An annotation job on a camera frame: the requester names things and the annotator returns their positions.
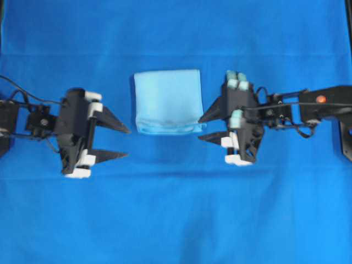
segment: black cable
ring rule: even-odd
[[[32,112],[32,107],[31,107],[31,104],[29,103],[27,94],[24,93],[24,92],[22,92],[21,90],[15,90],[15,91],[10,95],[10,97],[7,99],[7,101],[15,102],[15,101],[13,100],[13,98],[14,98],[14,97],[16,96],[16,94],[18,94],[19,92],[20,92],[20,93],[22,94],[22,96],[23,96],[24,105],[27,106],[27,109],[28,109],[29,112]]]
[[[55,153],[60,153],[60,150],[57,150],[57,149],[54,147],[54,145],[50,142],[49,136],[47,136],[47,137],[45,138],[45,140],[46,140],[46,142],[47,142],[48,147],[49,147],[53,152],[55,152]]]
[[[261,87],[258,88],[258,90],[257,90],[256,93],[255,93],[256,96],[258,97],[258,95],[259,95],[259,93],[260,93],[261,90],[263,90],[263,91],[265,92],[265,98],[267,98],[268,95],[269,95],[269,93],[268,93],[268,90],[267,90],[264,86],[261,86]]]
[[[291,102],[291,103],[281,103],[270,106],[258,106],[258,107],[239,107],[242,110],[264,110],[271,108],[280,108],[285,106],[300,105],[300,106],[336,106],[336,107],[352,107],[351,103],[301,103],[301,102]]]
[[[316,124],[313,124],[313,125],[305,125],[305,126],[304,126],[304,127],[307,127],[307,128],[310,129],[310,135],[308,135],[308,134],[302,132],[302,131],[299,129],[299,128],[302,127],[302,126],[295,124],[295,123],[293,122],[293,120],[291,120],[290,118],[286,117],[285,120],[289,121],[289,122],[292,124],[292,126],[296,129],[297,133],[298,133],[300,136],[302,136],[303,138],[308,139],[308,138],[314,136],[315,127],[317,126]]]
[[[33,99],[39,101],[39,102],[42,102],[42,103],[54,103],[54,104],[57,104],[57,105],[60,105],[60,106],[64,106],[64,104],[62,104],[61,102],[57,102],[57,101],[51,101],[51,100],[43,100],[43,99],[40,99],[32,94],[30,94],[29,92],[27,92],[26,90],[24,90],[21,86],[19,86],[18,84],[16,84],[13,80],[7,78],[6,76],[3,76],[3,75],[0,75],[0,78],[5,80],[5,81],[8,81],[10,84],[12,84],[14,87],[16,87],[18,90],[20,90],[21,92],[25,93],[27,96],[29,97],[32,97]]]

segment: light blue cloth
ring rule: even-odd
[[[149,135],[202,132],[199,70],[147,71],[134,75],[136,125]]]

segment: white plastic block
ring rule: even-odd
[[[227,164],[236,165],[236,166],[239,166],[239,167],[249,166],[249,165],[253,164],[253,163],[248,162],[248,161],[243,161],[239,154],[225,156],[225,162]]]
[[[238,86],[238,81],[235,79],[229,79],[227,81],[227,87],[231,88],[231,89],[236,89]]]
[[[95,164],[96,156],[88,155],[88,150],[82,150],[81,156],[76,166],[89,166],[92,167]]]
[[[221,138],[221,146],[228,149],[229,147],[233,147],[234,149],[239,149],[237,134],[234,132],[230,132],[229,136]]]
[[[85,92],[84,97],[89,102],[92,102],[93,100],[96,100],[96,101],[100,102],[102,100],[102,98],[103,98],[100,93],[88,92],[88,91]]]
[[[94,111],[103,112],[103,104],[102,103],[90,103],[88,106],[88,119],[91,118],[94,114]]]
[[[242,91],[247,91],[249,89],[249,82],[248,81],[240,81],[240,84],[238,85],[238,89]]]
[[[90,169],[75,168],[71,174],[66,174],[66,178],[83,179],[89,178],[91,174]]]

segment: blue fabric background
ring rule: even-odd
[[[200,69],[205,109],[228,69],[270,92],[351,84],[343,1],[7,0],[2,29],[1,74],[52,100],[100,92],[133,133],[98,129],[96,147],[130,156],[88,180],[18,140],[0,161],[0,263],[351,263],[352,163],[336,123],[309,140],[266,131],[258,162],[232,167],[196,135],[138,134],[132,82]]]

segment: screw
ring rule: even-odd
[[[42,119],[40,120],[40,124],[46,127],[49,124],[49,121],[47,119]]]
[[[269,109],[268,111],[266,111],[267,116],[272,116],[274,114],[274,112],[272,111],[272,109]]]

